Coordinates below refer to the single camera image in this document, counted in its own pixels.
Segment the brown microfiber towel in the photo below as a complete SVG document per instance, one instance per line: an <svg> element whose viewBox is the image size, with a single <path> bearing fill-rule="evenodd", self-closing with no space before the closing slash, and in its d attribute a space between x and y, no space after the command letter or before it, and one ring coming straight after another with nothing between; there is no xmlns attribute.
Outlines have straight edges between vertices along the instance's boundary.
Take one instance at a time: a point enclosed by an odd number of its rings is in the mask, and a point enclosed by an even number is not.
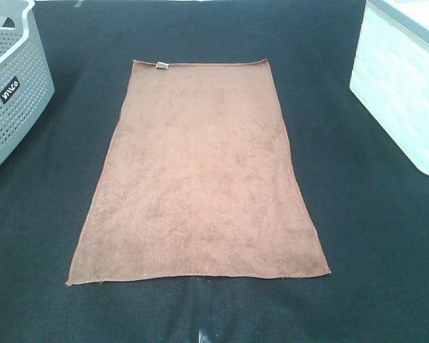
<svg viewBox="0 0 429 343"><path fill-rule="evenodd" d="M329 273L269 62L134 61L67 284Z"/></svg>

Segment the grey tape strip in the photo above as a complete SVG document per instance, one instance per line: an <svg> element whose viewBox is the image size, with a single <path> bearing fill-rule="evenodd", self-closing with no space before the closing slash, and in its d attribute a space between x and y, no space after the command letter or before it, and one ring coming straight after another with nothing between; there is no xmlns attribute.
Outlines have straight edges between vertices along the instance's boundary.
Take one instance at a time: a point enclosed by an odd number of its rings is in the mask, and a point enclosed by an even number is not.
<svg viewBox="0 0 429 343"><path fill-rule="evenodd" d="M212 330L212 289L208 277L197 278L198 342L215 342Z"/></svg>

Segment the black table cloth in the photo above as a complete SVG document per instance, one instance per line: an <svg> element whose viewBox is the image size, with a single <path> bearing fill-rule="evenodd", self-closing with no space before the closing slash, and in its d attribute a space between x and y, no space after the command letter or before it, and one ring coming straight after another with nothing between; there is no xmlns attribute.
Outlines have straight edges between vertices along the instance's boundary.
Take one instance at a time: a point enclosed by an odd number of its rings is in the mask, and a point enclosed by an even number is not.
<svg viewBox="0 0 429 343"><path fill-rule="evenodd" d="M39 1L55 86L0 167L0 342L196 342L197 278L66 280L132 62L267 59L331 274L209 278L215 342L429 342L429 177L349 90L363 1Z"/></svg>

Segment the white plastic storage bin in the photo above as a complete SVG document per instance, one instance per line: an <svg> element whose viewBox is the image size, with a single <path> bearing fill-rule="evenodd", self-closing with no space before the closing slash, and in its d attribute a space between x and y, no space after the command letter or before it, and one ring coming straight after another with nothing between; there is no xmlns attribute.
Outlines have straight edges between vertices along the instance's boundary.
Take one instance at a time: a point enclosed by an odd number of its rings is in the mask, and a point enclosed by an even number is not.
<svg viewBox="0 0 429 343"><path fill-rule="evenodd" d="M429 176L429 1L366 1L350 90Z"/></svg>

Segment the grey perforated plastic basket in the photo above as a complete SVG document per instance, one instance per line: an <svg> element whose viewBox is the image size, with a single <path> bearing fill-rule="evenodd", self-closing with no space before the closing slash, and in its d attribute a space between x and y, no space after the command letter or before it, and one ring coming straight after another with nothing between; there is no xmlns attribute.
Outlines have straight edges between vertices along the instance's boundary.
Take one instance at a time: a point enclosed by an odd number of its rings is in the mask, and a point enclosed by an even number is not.
<svg viewBox="0 0 429 343"><path fill-rule="evenodd" d="M34 18L34 1L0 1L0 166L35 125L54 95Z"/></svg>

